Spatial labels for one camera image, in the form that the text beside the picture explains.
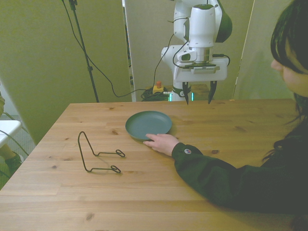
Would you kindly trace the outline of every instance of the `green wall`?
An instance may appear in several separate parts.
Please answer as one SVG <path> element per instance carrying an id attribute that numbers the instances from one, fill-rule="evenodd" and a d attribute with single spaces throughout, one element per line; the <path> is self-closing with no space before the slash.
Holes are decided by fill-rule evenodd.
<path id="1" fill-rule="evenodd" d="M 79 38 L 73 12 L 64 0 Z M 79 0 L 86 50 L 118 95 L 130 92 L 121 0 Z M 90 76 L 61 0 L 0 1 L 0 81 L 37 144 L 70 103 L 94 103 Z M 117 98 L 93 70 L 100 102 Z"/>

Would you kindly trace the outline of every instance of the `wall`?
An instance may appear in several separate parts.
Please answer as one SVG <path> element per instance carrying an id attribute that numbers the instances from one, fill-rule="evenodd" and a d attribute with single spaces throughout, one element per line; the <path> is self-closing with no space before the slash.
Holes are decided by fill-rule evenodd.
<path id="1" fill-rule="evenodd" d="M 89 57 L 118 95 L 129 93 L 122 1 L 84 0 L 76 8 Z M 70 103 L 96 102 L 84 53 L 61 0 L 0 1 L 0 17 L 0 81 L 38 143 Z M 96 69 L 93 76 L 101 102 L 131 101 L 115 97 Z"/>
<path id="2" fill-rule="evenodd" d="M 233 32 L 224 43 L 216 43 L 214 53 L 224 53 L 231 58 L 228 77 L 219 81 L 215 99 L 231 99 L 239 70 L 249 19 L 254 0 L 221 0 L 226 13 L 232 19 Z M 169 0 L 125 0 L 128 24 L 128 38 L 131 53 L 135 89 L 152 86 L 154 70 L 160 60 L 163 47 L 168 45 L 173 34 L 173 13 L 175 2 Z M 173 38 L 172 45 L 183 44 Z M 172 85 L 172 72 L 161 62 L 155 80 Z"/>
<path id="3" fill-rule="evenodd" d="M 234 99 L 292 98 L 279 73 L 270 67 L 270 39 L 290 0 L 256 0 L 252 11 Z"/>

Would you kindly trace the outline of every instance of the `wooden table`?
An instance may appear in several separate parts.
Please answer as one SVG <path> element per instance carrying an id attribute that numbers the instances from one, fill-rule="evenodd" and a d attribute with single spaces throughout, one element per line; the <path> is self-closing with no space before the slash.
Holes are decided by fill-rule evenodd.
<path id="1" fill-rule="evenodd" d="M 169 115 L 170 134 L 205 155 L 236 167 L 261 165 L 275 141 L 292 128 L 292 100 L 71 104 L 0 191 L 1 231 L 286 231 L 293 215 L 236 211 L 208 202 L 177 175 L 171 157 L 125 130 L 141 111 Z M 77 144 L 85 131 L 94 151 L 122 150 L 127 157 L 91 154 Z"/>

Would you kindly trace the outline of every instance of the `cable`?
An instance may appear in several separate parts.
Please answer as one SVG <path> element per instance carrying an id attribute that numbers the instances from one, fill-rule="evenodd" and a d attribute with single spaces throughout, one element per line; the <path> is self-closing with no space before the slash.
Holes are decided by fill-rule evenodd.
<path id="1" fill-rule="evenodd" d="M 22 146 L 21 146 L 11 135 L 9 135 L 8 133 L 6 133 L 5 131 L 2 131 L 2 130 L 0 130 L 0 132 L 4 133 L 4 134 L 7 135 L 8 137 L 10 137 L 10 138 L 21 148 L 21 150 L 23 150 L 24 153 L 25 153 L 27 156 L 29 156 L 29 154 L 22 148 Z"/>
<path id="2" fill-rule="evenodd" d="M 188 17 L 185 17 L 185 18 L 177 18 L 176 20 L 174 20 L 173 22 L 172 21 L 169 21 L 168 20 L 168 22 L 170 22 L 170 23 L 174 23 L 175 21 L 177 21 L 177 20 L 180 20 L 180 19 L 189 19 Z"/>
<path id="3" fill-rule="evenodd" d="M 6 175 L 5 172 L 2 172 L 2 171 L 0 170 L 0 176 L 1 176 L 1 174 L 5 175 L 7 178 L 11 178 L 11 177 L 9 177 L 8 175 Z"/>
<path id="4" fill-rule="evenodd" d="M 171 36 L 171 38 L 170 38 L 170 40 L 169 40 L 167 50 L 165 51 L 165 53 L 163 54 L 163 56 L 160 58 L 160 60 L 159 60 L 159 62 L 158 62 L 158 64 L 157 64 L 157 66 L 156 66 L 156 68 L 155 68 L 155 71 L 154 71 L 154 81 L 153 81 L 153 87 L 154 87 L 154 85 L 155 85 L 156 70 L 157 70 L 157 68 L 158 68 L 158 65 L 159 65 L 159 64 L 160 64 L 160 62 L 162 61 L 163 57 L 165 56 L 165 54 L 166 54 L 166 53 L 167 53 L 167 51 L 169 50 L 169 48 L 170 48 L 170 43 L 171 43 L 171 40 L 172 40 L 172 37 L 173 37 L 173 36 L 174 36 L 174 34 Z"/>
<path id="5" fill-rule="evenodd" d="M 182 68 L 182 69 L 187 69 L 187 68 L 184 68 L 184 67 L 182 67 L 182 66 L 178 66 L 178 65 L 176 65 L 175 64 L 175 62 L 174 62 L 174 58 L 175 58 L 175 56 L 177 55 L 177 53 L 179 53 L 179 51 L 187 44 L 187 42 L 185 42 L 184 44 L 183 44 L 183 46 L 181 46 L 181 48 L 174 54 L 174 56 L 173 56 L 173 58 L 172 58 L 172 62 L 173 62 L 173 64 L 175 65 L 175 66 L 177 66 L 178 68 Z"/>
<path id="6" fill-rule="evenodd" d="M 74 28 L 73 28 L 73 24 L 72 24 L 71 18 L 70 18 L 70 16 L 69 16 L 68 10 L 67 10 L 67 8 L 66 8 L 66 5 L 65 5 L 65 3 L 64 3 L 64 0 L 62 0 L 62 3 L 63 3 L 63 5 L 64 5 L 64 7 L 65 7 L 65 11 L 66 11 L 66 14 L 67 14 L 67 16 L 68 16 L 68 20 L 69 20 L 69 22 L 70 22 L 70 25 L 71 25 L 71 28 L 72 28 L 72 31 L 73 31 L 73 35 L 74 35 L 76 41 L 78 42 L 79 46 L 80 46 L 81 49 L 83 50 L 82 45 L 80 44 L 79 40 L 77 39 L 77 37 L 76 37 L 76 35 L 75 35 Z M 130 93 L 128 93 L 128 94 L 118 96 L 118 95 L 115 93 L 114 86 L 113 86 L 112 82 L 110 81 L 110 79 L 109 79 L 109 78 L 108 78 L 108 77 L 107 77 L 107 76 L 95 65 L 94 62 L 92 62 L 92 60 L 91 60 L 91 58 L 88 56 L 88 54 L 87 54 L 87 57 L 88 57 L 88 59 L 90 60 L 90 62 L 95 66 L 95 68 L 96 68 L 100 73 L 102 73 L 102 75 L 105 76 L 105 78 L 109 81 L 109 83 L 111 84 L 112 92 L 113 92 L 113 94 L 114 94 L 116 97 L 120 98 L 120 97 L 124 97 L 124 96 L 130 95 L 131 93 L 133 93 L 133 92 L 135 92 L 135 91 L 138 91 L 138 90 L 146 90 L 146 89 L 137 89 L 137 90 L 134 90 L 134 91 L 132 91 L 132 92 L 130 92 Z"/>
<path id="7" fill-rule="evenodd" d="M 9 113 L 7 112 L 3 112 L 3 114 L 5 114 L 8 118 L 10 118 L 11 120 L 16 120 L 14 119 Z M 27 131 L 27 129 L 25 129 L 23 126 L 21 127 L 26 133 L 29 134 L 29 132 Z"/>
<path id="8" fill-rule="evenodd" d="M 229 66 L 229 64 L 230 64 L 230 57 L 229 56 L 227 56 L 227 55 L 225 55 L 225 54 L 213 54 L 213 57 L 227 57 L 228 59 L 229 59 L 229 62 L 228 62 L 228 65 L 227 66 Z"/>
<path id="9" fill-rule="evenodd" d="M 70 25 L 71 25 L 73 35 L 74 35 L 74 37 L 75 37 L 77 43 L 79 44 L 79 46 L 80 46 L 81 49 L 83 50 L 83 47 L 81 46 L 81 44 L 80 44 L 78 38 L 77 38 L 76 35 L 75 35 L 74 28 L 73 28 L 73 24 L 72 24 L 71 18 L 70 18 L 70 16 L 69 16 L 68 10 L 67 10 L 67 8 L 66 8 L 66 5 L 65 5 L 65 3 L 64 3 L 64 0 L 62 0 L 62 2 L 63 2 L 63 5 L 64 5 L 64 7 L 65 7 L 65 11 L 66 11 L 66 14 L 67 14 L 67 16 L 68 16 L 68 19 L 69 19 L 69 22 L 70 22 Z M 154 71 L 154 83 L 153 83 L 153 87 L 154 87 L 154 85 L 155 85 L 155 75 L 156 75 L 157 67 L 158 67 L 158 65 L 160 64 L 160 62 L 162 61 L 162 59 L 163 59 L 163 57 L 165 56 L 165 54 L 167 53 L 167 51 L 169 50 L 170 43 L 171 43 L 171 39 L 172 39 L 173 36 L 174 36 L 174 34 L 172 34 L 172 36 L 171 36 L 171 38 L 170 38 L 170 40 L 169 40 L 168 48 L 167 48 L 166 52 L 165 52 L 164 55 L 161 57 L 161 59 L 159 60 L 157 66 L 156 66 L 156 68 L 155 68 L 155 71 Z M 91 58 L 90 58 L 88 55 L 87 55 L 87 57 L 88 57 L 88 59 L 90 60 L 90 62 L 95 66 L 95 68 L 96 68 L 96 69 L 97 69 L 97 70 L 109 81 L 109 83 L 111 84 L 112 92 L 113 92 L 113 94 L 114 94 L 116 97 L 118 97 L 118 98 L 124 97 L 124 96 L 130 95 L 131 93 L 134 93 L 135 91 L 138 91 L 138 90 L 143 90 L 143 91 L 147 91 L 147 90 L 148 90 L 148 89 L 137 89 L 137 90 L 134 90 L 134 91 L 132 91 L 132 92 L 130 92 L 130 93 L 128 93 L 128 94 L 118 96 L 118 95 L 115 93 L 114 86 L 113 86 L 111 80 L 110 80 L 110 79 L 109 79 L 109 78 L 108 78 L 108 77 L 107 77 L 107 76 L 95 65 L 95 63 L 91 60 Z"/>
<path id="10" fill-rule="evenodd" d="M 142 102 L 151 102 L 151 101 L 166 101 L 169 98 L 169 94 L 164 94 L 163 92 L 152 93 L 153 88 L 145 90 L 141 95 Z"/>

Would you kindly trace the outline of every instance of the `teal plate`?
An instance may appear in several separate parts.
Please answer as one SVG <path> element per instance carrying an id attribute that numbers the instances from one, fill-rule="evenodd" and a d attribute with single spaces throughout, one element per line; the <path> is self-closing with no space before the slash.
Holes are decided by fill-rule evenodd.
<path id="1" fill-rule="evenodd" d="M 144 111 L 132 115 L 125 124 L 131 137 L 147 141 L 146 134 L 166 134 L 172 126 L 169 116 L 157 111 Z"/>

